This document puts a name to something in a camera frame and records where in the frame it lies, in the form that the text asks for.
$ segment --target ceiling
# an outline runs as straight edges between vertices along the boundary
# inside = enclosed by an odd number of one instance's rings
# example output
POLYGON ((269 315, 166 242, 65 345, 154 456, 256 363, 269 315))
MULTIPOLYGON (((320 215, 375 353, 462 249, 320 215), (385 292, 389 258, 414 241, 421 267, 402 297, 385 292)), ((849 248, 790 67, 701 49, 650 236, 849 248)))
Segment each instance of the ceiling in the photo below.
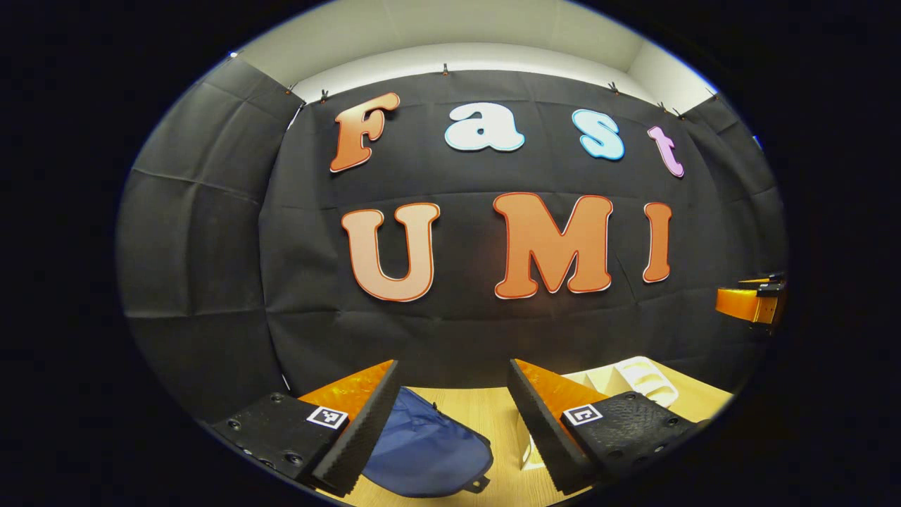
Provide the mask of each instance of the ceiling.
POLYGON ((447 42, 499 42, 628 72, 644 39, 565 0, 335 0, 261 35, 241 57, 287 86, 349 61, 447 42))

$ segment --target blue cloth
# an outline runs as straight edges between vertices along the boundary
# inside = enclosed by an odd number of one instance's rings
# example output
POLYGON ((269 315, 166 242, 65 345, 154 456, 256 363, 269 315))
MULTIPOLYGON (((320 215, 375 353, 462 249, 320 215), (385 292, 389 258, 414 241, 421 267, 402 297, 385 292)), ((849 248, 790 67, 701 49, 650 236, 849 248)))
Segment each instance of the blue cloth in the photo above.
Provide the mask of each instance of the blue cloth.
POLYGON ((492 463, 486 438, 402 387, 363 475, 392 493, 430 498, 479 482, 492 463))

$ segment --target screw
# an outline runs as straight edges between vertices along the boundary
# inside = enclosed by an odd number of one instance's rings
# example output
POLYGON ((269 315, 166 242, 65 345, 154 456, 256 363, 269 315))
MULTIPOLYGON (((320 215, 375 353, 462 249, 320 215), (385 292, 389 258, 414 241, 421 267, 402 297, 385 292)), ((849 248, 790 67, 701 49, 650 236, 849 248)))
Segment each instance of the screw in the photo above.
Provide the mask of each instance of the screw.
POLYGON ((302 464, 304 463, 304 460, 301 459, 300 456, 298 456, 298 455, 295 454, 295 453, 291 453, 291 452, 285 453, 285 459, 286 459, 286 461, 287 461, 288 463, 290 463, 291 465, 300 466, 300 465, 302 465, 302 464))

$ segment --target black gripper pad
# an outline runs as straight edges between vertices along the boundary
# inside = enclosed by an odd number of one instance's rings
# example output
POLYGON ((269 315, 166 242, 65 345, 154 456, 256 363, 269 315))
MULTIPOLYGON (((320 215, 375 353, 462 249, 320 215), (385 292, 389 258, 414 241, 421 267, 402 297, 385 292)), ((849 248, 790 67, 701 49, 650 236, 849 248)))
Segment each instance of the black gripper pad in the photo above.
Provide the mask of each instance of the black gripper pad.
POLYGON ((344 412, 273 392, 213 424, 213 429, 244 454, 305 483, 347 425, 344 412))
POLYGON ((564 410, 560 420, 588 457, 615 478, 665 456, 696 427, 638 392, 564 410))
POLYGON ((382 428, 400 391, 399 378, 395 374, 397 363, 394 361, 388 367, 357 418, 316 465, 312 485, 340 497, 353 490, 382 435, 382 428))
POLYGON ((507 370, 507 390, 532 434, 554 487, 570 494, 596 483, 596 466, 563 431, 514 359, 507 370))

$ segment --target blue letter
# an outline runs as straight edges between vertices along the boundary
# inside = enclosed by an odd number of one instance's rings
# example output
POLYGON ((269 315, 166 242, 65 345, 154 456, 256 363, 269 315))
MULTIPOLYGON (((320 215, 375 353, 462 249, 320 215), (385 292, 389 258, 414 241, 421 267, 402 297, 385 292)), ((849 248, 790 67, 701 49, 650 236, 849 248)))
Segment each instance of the blue letter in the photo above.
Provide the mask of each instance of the blue letter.
POLYGON ((572 123, 584 134, 579 140, 592 157, 618 161, 625 155, 623 140, 616 135, 619 127, 610 116, 579 109, 572 114, 572 123))

